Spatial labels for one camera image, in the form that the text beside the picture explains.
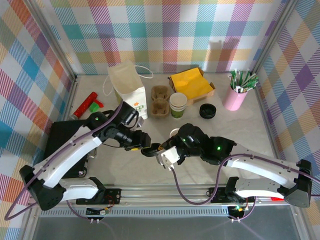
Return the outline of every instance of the white paper bag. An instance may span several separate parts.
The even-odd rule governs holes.
[[[148,118],[146,90],[135,65],[126,60],[109,67],[108,74],[118,102],[123,99],[139,112],[139,116],[143,119]]]

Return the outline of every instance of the pink cup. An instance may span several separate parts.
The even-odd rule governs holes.
[[[240,108],[242,102],[245,100],[247,93],[248,92],[236,93],[232,90],[231,86],[229,86],[222,104],[226,109],[230,111],[236,111]]]

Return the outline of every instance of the plaid fabric backdrop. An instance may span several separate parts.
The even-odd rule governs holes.
[[[127,59],[155,73],[247,69],[286,0],[37,2],[74,70],[106,74]]]
[[[0,1],[0,240],[15,240],[23,215],[4,221],[23,188],[19,170],[43,159],[71,80],[22,0]],[[14,212],[25,208],[29,194]]]
[[[312,162],[320,179],[320,1],[300,0],[258,73],[281,158]],[[320,186],[313,182],[313,194]],[[320,239],[320,201],[307,209]]]

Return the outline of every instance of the yellow napkin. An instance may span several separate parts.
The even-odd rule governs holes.
[[[176,92],[193,99],[213,90],[208,81],[201,75],[199,68],[193,68],[171,76]]]

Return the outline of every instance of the cardboard box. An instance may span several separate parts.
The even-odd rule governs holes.
[[[204,76],[205,72],[204,72],[200,67],[198,67],[198,69],[199,69],[199,72],[201,73],[201,75]],[[176,89],[175,89],[175,86],[174,86],[174,82],[172,81],[171,77],[168,77],[168,79],[169,79],[169,85],[170,85],[170,87],[172,87],[173,91],[176,92]],[[192,99],[189,99],[189,100],[186,102],[186,105],[187,105],[187,106],[190,106],[190,105],[192,105],[192,104],[194,104],[194,103],[197,103],[197,102],[199,102],[199,101],[201,101],[201,100],[203,100],[203,99],[212,97],[212,96],[215,94],[216,87],[215,87],[215,85],[214,85],[212,82],[210,82],[209,85],[212,87],[212,91],[210,91],[210,92],[208,92],[208,93],[206,93],[206,94],[203,94],[203,95],[201,95],[201,96],[197,96],[197,97],[194,97],[194,98],[192,98]]]

